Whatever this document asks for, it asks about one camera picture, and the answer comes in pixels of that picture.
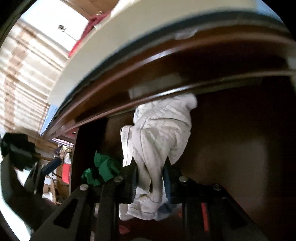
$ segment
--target green cloth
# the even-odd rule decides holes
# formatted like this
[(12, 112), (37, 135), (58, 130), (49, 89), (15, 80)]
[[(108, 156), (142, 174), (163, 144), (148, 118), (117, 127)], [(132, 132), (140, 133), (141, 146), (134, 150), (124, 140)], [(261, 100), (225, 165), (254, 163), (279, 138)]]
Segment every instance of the green cloth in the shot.
[(94, 165), (95, 167), (88, 168), (81, 176), (84, 183), (93, 186), (98, 186), (117, 176), (122, 167), (118, 160), (97, 151), (94, 155)]

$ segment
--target speckled white fabric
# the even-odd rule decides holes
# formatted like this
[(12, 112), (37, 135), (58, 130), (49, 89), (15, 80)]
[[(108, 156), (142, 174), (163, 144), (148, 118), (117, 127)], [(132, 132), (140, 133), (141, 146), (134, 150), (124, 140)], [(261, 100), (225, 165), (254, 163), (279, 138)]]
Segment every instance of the speckled white fabric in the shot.
[(149, 220), (163, 200), (162, 169), (169, 157), (175, 164), (186, 147), (190, 136), (190, 110), (197, 106), (193, 94), (149, 102), (138, 106), (134, 114), (134, 126), (121, 130), (123, 166), (131, 163), (132, 157), (139, 172), (139, 190), (127, 214)]

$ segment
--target red strip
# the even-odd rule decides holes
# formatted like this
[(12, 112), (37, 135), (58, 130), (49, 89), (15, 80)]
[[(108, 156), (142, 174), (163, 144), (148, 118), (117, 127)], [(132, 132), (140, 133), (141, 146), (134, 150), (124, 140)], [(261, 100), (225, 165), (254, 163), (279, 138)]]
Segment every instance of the red strip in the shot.
[(204, 221), (204, 230), (205, 230), (205, 232), (208, 232), (209, 231), (209, 223), (207, 220), (207, 205), (204, 202), (202, 202), (201, 206), (202, 206), (202, 217), (203, 217), (203, 221)]

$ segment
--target white cloth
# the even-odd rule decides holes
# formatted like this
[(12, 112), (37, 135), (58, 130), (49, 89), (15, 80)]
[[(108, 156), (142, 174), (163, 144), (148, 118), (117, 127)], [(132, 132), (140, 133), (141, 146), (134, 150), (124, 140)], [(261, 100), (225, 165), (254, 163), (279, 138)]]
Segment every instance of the white cloth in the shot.
[(128, 208), (120, 205), (120, 219), (133, 216), (150, 220), (155, 217), (165, 193), (162, 179), (164, 163), (169, 157), (171, 164), (175, 164), (184, 152), (190, 136), (190, 110), (196, 106), (193, 94), (149, 102), (136, 109), (134, 126), (122, 128), (123, 166), (130, 165), (134, 157), (139, 176), (138, 195)]

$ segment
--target screw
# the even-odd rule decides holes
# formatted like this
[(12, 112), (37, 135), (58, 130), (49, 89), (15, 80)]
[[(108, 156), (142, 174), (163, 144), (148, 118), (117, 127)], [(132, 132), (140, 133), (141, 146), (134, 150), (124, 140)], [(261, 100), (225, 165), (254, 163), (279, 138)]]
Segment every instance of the screw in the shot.
[(214, 190), (216, 191), (221, 191), (221, 186), (219, 184), (214, 184), (213, 185)]
[(87, 184), (82, 184), (79, 188), (81, 191), (86, 191), (89, 188), (89, 186)]
[(123, 180), (122, 176), (117, 176), (114, 178), (114, 181), (117, 183), (121, 182), (122, 180)]
[(182, 183), (185, 183), (185, 182), (188, 181), (188, 177), (180, 176), (180, 177), (179, 177), (179, 181), (182, 182)]

